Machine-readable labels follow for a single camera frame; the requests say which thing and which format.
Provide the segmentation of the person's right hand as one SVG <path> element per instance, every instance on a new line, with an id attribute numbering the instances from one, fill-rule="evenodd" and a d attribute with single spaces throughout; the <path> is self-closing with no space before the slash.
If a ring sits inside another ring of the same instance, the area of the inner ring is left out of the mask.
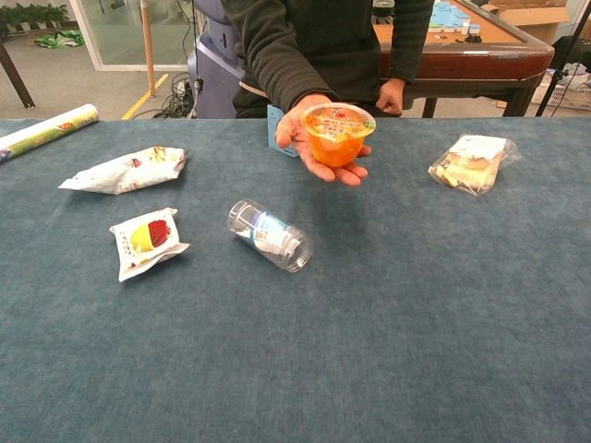
<path id="1" fill-rule="evenodd" d="M 340 167 L 318 162 L 311 152 L 309 133 L 301 125 L 300 116 L 304 111 L 331 102 L 331 99 L 323 94 L 312 93 L 304 96 L 280 120 L 274 136 L 275 141 L 281 149 L 294 148 L 308 171 L 319 179 L 325 182 L 340 182 L 351 187 L 360 186 L 368 176 L 368 170 L 355 162 Z"/>

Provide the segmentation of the person's left hand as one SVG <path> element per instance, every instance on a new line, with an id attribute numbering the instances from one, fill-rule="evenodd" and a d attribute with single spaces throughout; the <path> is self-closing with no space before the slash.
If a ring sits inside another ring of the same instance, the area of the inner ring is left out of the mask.
<path id="1" fill-rule="evenodd" d="M 405 81 L 400 78 L 390 78 L 381 87 L 376 107 L 390 115 L 400 116 L 403 112 L 403 96 Z"/>

